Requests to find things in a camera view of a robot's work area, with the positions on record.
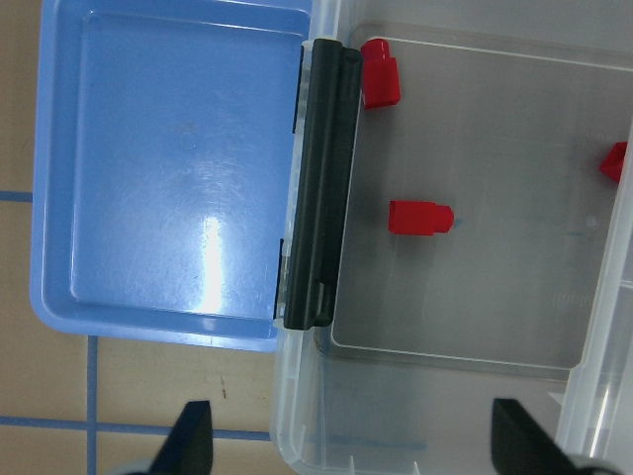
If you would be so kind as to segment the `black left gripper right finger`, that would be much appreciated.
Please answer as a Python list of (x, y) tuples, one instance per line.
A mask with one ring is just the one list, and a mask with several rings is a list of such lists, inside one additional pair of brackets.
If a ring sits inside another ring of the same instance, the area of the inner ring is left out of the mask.
[(503, 475), (593, 473), (576, 466), (515, 399), (494, 399), (492, 463)]

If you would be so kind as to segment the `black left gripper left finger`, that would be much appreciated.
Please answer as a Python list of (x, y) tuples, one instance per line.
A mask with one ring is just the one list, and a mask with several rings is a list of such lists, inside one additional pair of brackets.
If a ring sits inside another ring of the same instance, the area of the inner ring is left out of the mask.
[(211, 474), (214, 461), (209, 400), (188, 402), (152, 460), (148, 474)]

